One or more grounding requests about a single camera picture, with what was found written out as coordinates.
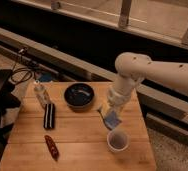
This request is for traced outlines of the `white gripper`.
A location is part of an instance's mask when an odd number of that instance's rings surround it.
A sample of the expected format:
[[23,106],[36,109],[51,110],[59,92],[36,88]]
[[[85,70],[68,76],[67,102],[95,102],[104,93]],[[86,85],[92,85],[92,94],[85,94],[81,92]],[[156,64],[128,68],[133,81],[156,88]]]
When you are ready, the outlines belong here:
[[[107,99],[108,104],[112,110],[116,112],[116,126],[122,123],[122,120],[118,114],[121,113],[124,105],[130,100],[131,98],[132,89],[129,88],[123,93],[117,92],[113,87],[108,89]],[[99,108],[99,113],[102,119],[105,119],[107,116],[109,107],[107,105],[102,105]]]

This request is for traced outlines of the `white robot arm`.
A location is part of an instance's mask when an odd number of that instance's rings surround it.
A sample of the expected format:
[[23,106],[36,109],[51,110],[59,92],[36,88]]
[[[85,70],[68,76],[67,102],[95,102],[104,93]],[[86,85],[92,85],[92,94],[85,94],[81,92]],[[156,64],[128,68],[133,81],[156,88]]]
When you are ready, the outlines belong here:
[[124,52],[116,58],[115,68],[117,74],[108,89],[107,100],[98,109],[108,130],[121,123],[119,113],[144,79],[188,96],[188,63],[153,61],[148,55]]

